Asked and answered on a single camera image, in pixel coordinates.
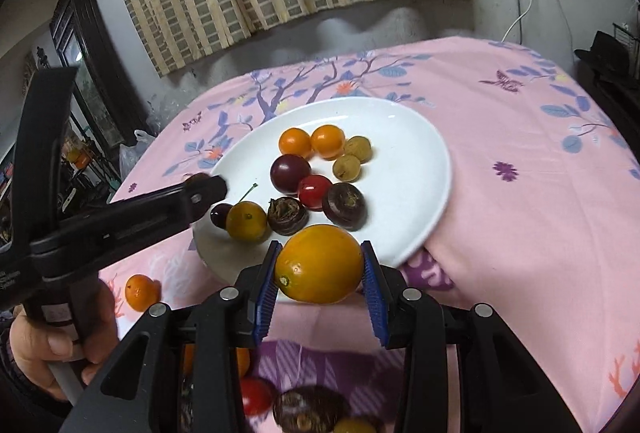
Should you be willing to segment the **person's left hand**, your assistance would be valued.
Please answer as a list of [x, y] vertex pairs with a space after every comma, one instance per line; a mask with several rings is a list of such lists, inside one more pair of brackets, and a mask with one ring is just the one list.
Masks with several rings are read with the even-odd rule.
[[[96, 308], [99, 311], [98, 323], [82, 346], [89, 361], [81, 375], [85, 385], [90, 384], [119, 342], [114, 295], [103, 281], [100, 281], [96, 294]], [[10, 345], [17, 368], [26, 378], [58, 401], [66, 401], [66, 395], [56, 382], [49, 364], [67, 363], [73, 357], [70, 337], [61, 330], [36, 323], [20, 307], [11, 325]]]

